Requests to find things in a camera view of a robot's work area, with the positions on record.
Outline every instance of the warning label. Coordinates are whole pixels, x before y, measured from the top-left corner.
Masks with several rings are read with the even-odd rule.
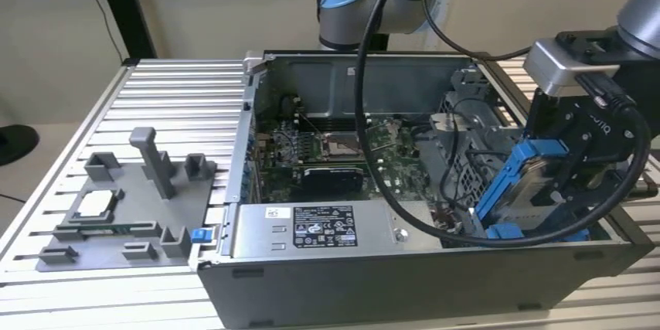
[[[294,208],[294,245],[296,247],[356,247],[352,206]]]

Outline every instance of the green circuit board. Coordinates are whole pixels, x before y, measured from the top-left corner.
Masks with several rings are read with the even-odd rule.
[[[262,201],[310,201],[300,196],[306,170],[358,168],[364,175],[362,189],[342,195],[314,196],[314,201],[383,199],[362,156],[352,131],[298,131],[291,123],[271,125],[260,133]],[[400,201],[434,200],[430,179],[419,159],[410,128],[391,118],[375,119],[367,131],[379,171]]]

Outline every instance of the open computer chassis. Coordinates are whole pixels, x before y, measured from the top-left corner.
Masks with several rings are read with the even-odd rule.
[[[367,61],[367,133],[388,187],[428,224],[486,236],[470,208],[522,138],[530,101],[495,63],[451,53]],[[390,210],[367,171],[355,55],[272,52],[246,64],[232,202],[198,267],[227,327],[547,309],[654,248],[622,208],[583,241],[498,250],[426,235]],[[467,211],[450,208],[440,187]]]

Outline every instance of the motherboard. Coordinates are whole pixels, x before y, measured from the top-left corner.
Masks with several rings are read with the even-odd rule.
[[[400,201],[432,201],[431,179],[407,120],[379,117],[367,130],[379,171]],[[263,202],[382,199],[362,154],[354,120],[307,117],[258,134]]]

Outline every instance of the aluminum extrusion table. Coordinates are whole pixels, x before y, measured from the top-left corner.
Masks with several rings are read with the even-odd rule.
[[[523,59],[499,65],[531,97]],[[240,60],[143,60],[123,67],[0,239],[0,328],[222,328],[202,282],[188,267],[39,273],[36,254],[86,180],[84,160],[114,151],[138,162],[134,127],[154,126],[172,160],[203,152],[219,164],[206,224],[223,217],[235,131],[243,104]],[[660,162],[648,173],[660,182]],[[626,205],[660,244],[660,198]],[[660,328],[660,247],[619,277],[590,281],[551,311],[446,318],[351,329]]]

